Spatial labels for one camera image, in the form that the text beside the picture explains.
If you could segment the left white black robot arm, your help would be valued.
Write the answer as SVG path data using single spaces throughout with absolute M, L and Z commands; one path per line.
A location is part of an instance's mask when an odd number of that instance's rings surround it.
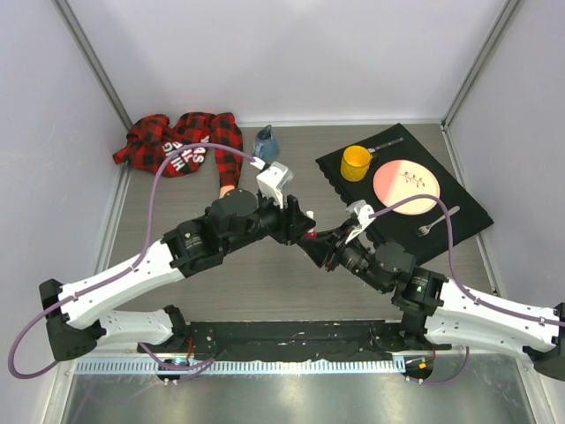
M 315 225 L 298 199 L 282 206 L 246 190 L 234 190 L 206 208 L 203 216 L 184 221 L 163 234 L 143 254 L 82 281 L 40 284 L 47 311 L 46 330 L 55 360 L 74 360 L 107 343 L 130 342 L 179 352 L 188 331 L 178 309 L 155 314 L 125 313 L 119 306 L 165 284 L 172 284 L 223 263 L 226 255 L 270 237 L 292 246 Z

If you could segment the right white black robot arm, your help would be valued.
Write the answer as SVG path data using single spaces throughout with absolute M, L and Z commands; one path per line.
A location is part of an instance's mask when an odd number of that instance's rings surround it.
M 403 345 L 464 345 L 531 363 L 558 381 L 564 378 L 564 305 L 535 307 L 459 284 L 417 266 L 413 255 L 393 241 L 371 250 L 336 229 L 305 235 L 300 248 L 328 272 L 337 267 L 381 294 L 403 313 Z

